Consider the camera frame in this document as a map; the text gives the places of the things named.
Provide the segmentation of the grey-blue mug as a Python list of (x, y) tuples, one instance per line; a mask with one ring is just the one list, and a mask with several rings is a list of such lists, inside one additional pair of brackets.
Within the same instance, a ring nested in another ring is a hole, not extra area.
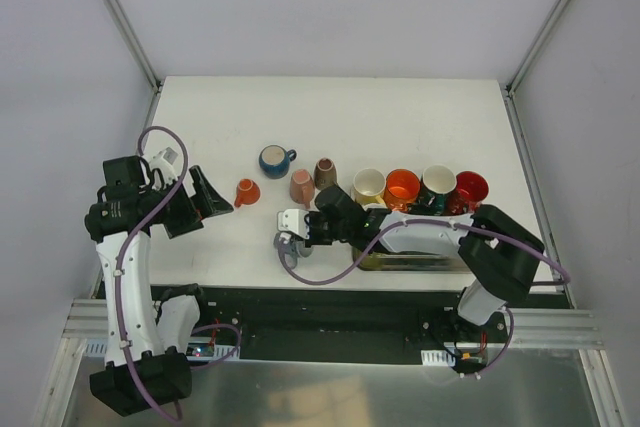
[(307, 246), (303, 239), (288, 232), (277, 233), (273, 244), (281, 264), (289, 269), (295, 269), (300, 258), (309, 258), (313, 253), (312, 246)]

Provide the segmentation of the yellow mug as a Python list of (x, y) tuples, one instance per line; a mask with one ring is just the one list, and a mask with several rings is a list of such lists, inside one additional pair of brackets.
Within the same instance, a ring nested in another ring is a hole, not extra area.
[(351, 195), (360, 205), (385, 205), (383, 195), (386, 189), (385, 176), (374, 168), (357, 172), (353, 178)]

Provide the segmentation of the bright orange mug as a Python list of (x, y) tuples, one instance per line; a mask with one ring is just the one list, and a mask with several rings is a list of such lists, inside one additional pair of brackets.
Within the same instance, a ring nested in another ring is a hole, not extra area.
[(395, 169), (386, 177), (383, 200), (391, 210), (407, 212), (420, 193), (420, 179), (410, 170)]

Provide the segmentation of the dark green mug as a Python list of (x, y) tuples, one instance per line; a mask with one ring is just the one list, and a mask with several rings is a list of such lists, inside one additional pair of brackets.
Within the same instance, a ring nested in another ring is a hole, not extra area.
[(457, 186), (456, 175), (446, 166), (433, 165), (421, 175), (420, 204), (428, 215), (441, 215), (449, 195)]

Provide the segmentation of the red mug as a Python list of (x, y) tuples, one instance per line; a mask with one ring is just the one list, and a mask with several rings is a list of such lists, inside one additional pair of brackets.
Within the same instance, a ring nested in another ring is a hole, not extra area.
[(473, 213), (489, 194), (486, 179), (473, 171), (462, 171), (456, 175), (456, 187), (450, 193), (446, 211), (451, 215)]

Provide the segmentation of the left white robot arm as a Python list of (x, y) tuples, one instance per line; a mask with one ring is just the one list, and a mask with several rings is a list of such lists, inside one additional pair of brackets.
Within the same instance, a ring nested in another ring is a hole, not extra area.
[(95, 398), (122, 417), (187, 398), (192, 392), (187, 346), (211, 324), (203, 289), (166, 290), (155, 305), (149, 278), (151, 228), (169, 238), (232, 212), (199, 166), (189, 168), (194, 192), (179, 184), (177, 157), (165, 148), (151, 159), (121, 157), (103, 164), (105, 184), (84, 218), (104, 277), (108, 343), (105, 367), (90, 377)]

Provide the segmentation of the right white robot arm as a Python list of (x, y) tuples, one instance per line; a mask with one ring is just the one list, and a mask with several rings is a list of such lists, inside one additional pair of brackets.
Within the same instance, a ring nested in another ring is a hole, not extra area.
[(462, 261), (475, 280), (450, 316), (451, 332), (461, 341), (481, 335), (496, 310), (528, 297), (544, 253), (540, 239), (493, 205), (450, 217), (418, 215), (366, 208), (338, 186), (321, 191), (315, 204), (295, 216), (294, 233), (308, 246), (342, 242), (361, 252)]

